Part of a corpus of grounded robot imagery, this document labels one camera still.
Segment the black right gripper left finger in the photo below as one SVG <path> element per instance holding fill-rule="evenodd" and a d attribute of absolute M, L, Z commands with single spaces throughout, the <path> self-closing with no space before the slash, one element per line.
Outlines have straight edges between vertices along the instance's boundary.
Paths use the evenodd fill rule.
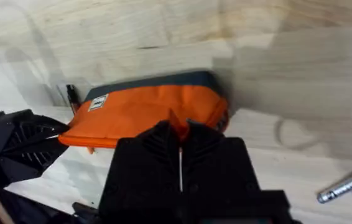
<path fill-rule="evenodd" d="M 179 138 L 161 121 L 114 151 L 99 205 L 102 218 L 175 218 L 180 196 Z"/>

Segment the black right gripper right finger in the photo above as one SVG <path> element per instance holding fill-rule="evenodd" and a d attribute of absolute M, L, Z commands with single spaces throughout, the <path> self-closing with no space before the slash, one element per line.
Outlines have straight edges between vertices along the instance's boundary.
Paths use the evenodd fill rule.
<path fill-rule="evenodd" d="M 182 143 L 182 183 L 186 192 L 260 190 L 245 142 L 195 122 Z"/>

